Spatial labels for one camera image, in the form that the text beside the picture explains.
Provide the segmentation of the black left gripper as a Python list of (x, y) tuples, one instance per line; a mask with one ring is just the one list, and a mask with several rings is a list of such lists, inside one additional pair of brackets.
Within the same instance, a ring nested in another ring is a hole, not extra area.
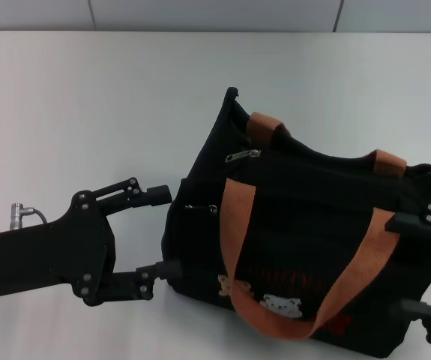
[(107, 217), (171, 202), (167, 185), (143, 190), (134, 177), (76, 193), (69, 209), (53, 222), (15, 202), (10, 229), (0, 232), (0, 297), (68, 284), (87, 305), (152, 300), (156, 279), (182, 277), (181, 262), (173, 259), (113, 273), (115, 236)]

